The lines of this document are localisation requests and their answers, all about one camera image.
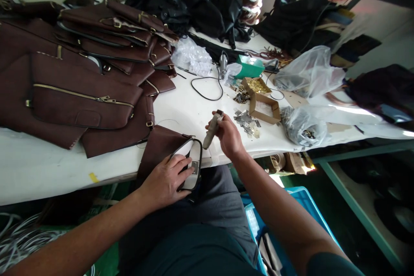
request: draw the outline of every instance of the green box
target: green box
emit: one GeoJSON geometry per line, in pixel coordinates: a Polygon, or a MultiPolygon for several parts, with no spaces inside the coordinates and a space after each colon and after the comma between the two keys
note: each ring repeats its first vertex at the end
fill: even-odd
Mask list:
{"type": "Polygon", "coordinates": [[[250,56],[239,55],[236,62],[241,64],[241,71],[235,78],[256,78],[264,71],[263,62],[250,56]]]}

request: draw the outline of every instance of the blue plastic crate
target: blue plastic crate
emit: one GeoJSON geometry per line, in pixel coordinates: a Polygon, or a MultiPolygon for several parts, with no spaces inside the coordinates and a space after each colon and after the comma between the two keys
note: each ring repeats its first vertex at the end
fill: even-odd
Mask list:
{"type": "MultiPolygon", "coordinates": [[[[333,236],[328,224],[325,222],[324,218],[322,217],[318,207],[314,200],[312,199],[311,195],[307,191],[305,187],[294,187],[294,188],[285,188],[286,191],[289,192],[291,196],[295,198],[297,202],[299,202],[304,209],[306,209],[309,214],[331,235],[335,243],[339,246],[338,242],[336,241],[335,237],[333,236]]],[[[259,216],[259,213],[256,211],[253,203],[251,202],[248,196],[242,197],[243,204],[245,205],[245,212],[247,216],[247,220],[249,222],[250,232],[252,238],[258,242],[258,239],[262,236],[263,230],[266,229],[266,224],[263,222],[262,218],[259,216]]],[[[287,254],[283,250],[282,246],[276,240],[275,236],[269,231],[270,240],[272,241],[277,255],[279,256],[280,261],[282,262],[283,269],[282,275],[283,276],[296,276],[296,271],[293,268],[287,254]]],[[[256,269],[261,271],[264,275],[267,275],[266,269],[263,264],[262,256],[259,253],[259,258],[257,260],[256,269]]]]}

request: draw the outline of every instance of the clear plastic bag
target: clear plastic bag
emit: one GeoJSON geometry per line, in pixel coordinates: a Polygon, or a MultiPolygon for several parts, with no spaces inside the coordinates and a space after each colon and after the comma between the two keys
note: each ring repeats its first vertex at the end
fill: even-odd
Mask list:
{"type": "Polygon", "coordinates": [[[331,67],[331,50],[317,46],[303,53],[274,78],[274,85],[282,91],[293,91],[304,98],[325,94],[342,85],[345,72],[331,67]]]}
{"type": "Polygon", "coordinates": [[[204,47],[198,46],[190,37],[181,38],[176,50],[171,56],[171,60],[176,66],[188,68],[191,61],[199,63],[212,63],[213,60],[204,47]]]}
{"type": "Polygon", "coordinates": [[[333,107],[313,107],[310,105],[293,109],[282,108],[280,116],[286,136],[303,147],[315,147],[329,139],[326,122],[318,116],[330,113],[333,107]]]}
{"type": "Polygon", "coordinates": [[[236,79],[234,78],[242,70],[242,66],[239,63],[231,63],[226,67],[226,74],[224,75],[224,85],[230,86],[235,84],[236,79]]]}

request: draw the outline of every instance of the hand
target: hand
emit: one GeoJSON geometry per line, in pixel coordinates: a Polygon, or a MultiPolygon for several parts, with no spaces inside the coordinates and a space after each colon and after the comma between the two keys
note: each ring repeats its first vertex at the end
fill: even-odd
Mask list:
{"type": "Polygon", "coordinates": [[[227,114],[223,113],[223,115],[223,120],[217,122],[219,129],[216,136],[220,140],[221,149],[224,154],[233,161],[238,157],[244,156],[247,152],[242,144],[242,138],[240,137],[236,125],[234,125],[227,114]]]}
{"type": "Polygon", "coordinates": [[[191,158],[176,154],[170,155],[159,163],[146,178],[137,192],[140,193],[149,212],[171,205],[191,193],[188,190],[177,191],[178,187],[194,172],[194,167],[180,171],[191,163],[191,158]]]}

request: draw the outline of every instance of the yellow tape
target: yellow tape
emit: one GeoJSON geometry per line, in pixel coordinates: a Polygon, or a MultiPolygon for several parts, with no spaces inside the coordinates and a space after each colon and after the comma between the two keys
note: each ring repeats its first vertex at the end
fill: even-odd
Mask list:
{"type": "Polygon", "coordinates": [[[93,172],[91,172],[89,174],[89,178],[91,178],[93,183],[98,183],[99,182],[98,178],[95,176],[95,174],[93,172]]]}

